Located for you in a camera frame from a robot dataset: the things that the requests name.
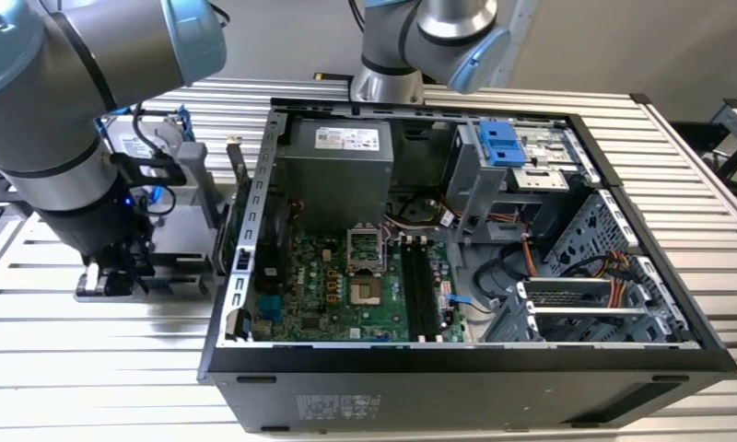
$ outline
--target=aluminum extrusion table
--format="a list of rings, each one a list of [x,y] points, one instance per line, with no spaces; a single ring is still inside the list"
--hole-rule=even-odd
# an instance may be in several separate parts
[[[228,182],[227,138],[256,162],[271,97],[345,99],[340,82],[211,79],[147,103],[193,114],[208,167]],[[680,277],[737,360],[737,202],[653,106],[627,95],[428,87],[431,105],[579,113]],[[196,384],[208,304],[78,304],[78,256],[33,216],[0,236],[0,440],[247,437],[215,387]],[[737,379],[620,430],[284,435],[327,440],[737,440]]]

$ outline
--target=wire bundle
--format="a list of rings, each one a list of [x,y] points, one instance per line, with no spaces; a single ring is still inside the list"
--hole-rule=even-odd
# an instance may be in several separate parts
[[[609,251],[609,257],[613,260],[612,268],[615,270],[620,270],[620,267],[623,270],[631,269],[631,263],[628,262],[628,258],[625,258],[625,255],[621,254],[619,251]],[[609,308],[620,308],[621,301],[623,301],[623,295],[625,294],[625,289],[628,288],[628,281],[621,280],[615,275],[611,275],[611,291],[609,291]]]

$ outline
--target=robotic arm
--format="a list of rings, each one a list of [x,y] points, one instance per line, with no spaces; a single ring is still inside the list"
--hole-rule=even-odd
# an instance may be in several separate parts
[[[509,31],[496,0],[365,0],[363,69],[355,101],[423,103],[423,75],[471,94],[496,72]]]
[[[420,71],[463,93],[484,86],[509,43],[496,9],[496,0],[367,0],[353,99],[421,103]],[[93,119],[225,62],[205,0],[108,0],[48,17],[0,0],[0,170],[82,254],[80,295],[129,295],[153,275],[153,226],[132,189],[185,182],[164,153],[111,154]],[[148,177],[148,168],[163,173]]]
[[[82,253],[78,293],[128,295],[153,272],[152,224],[131,189],[160,179],[109,154],[93,120],[191,85],[225,62],[205,0],[105,1],[48,17],[24,0],[0,0],[0,171]],[[172,158],[145,163],[168,184],[184,184]]]

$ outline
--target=black ram slot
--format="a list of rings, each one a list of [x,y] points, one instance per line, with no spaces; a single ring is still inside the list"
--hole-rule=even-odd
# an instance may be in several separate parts
[[[416,242],[401,246],[401,273],[411,339],[425,336],[427,341],[433,341],[433,337],[439,334],[437,306],[425,245]]]

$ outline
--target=motherboard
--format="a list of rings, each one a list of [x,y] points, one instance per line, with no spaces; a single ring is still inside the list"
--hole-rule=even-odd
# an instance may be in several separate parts
[[[428,323],[433,341],[463,342],[461,317],[449,301],[456,295],[445,244],[377,238],[379,251],[369,234],[295,235],[285,289],[259,299],[256,339],[408,343],[423,340],[420,324]],[[352,262],[381,265],[369,269]]]

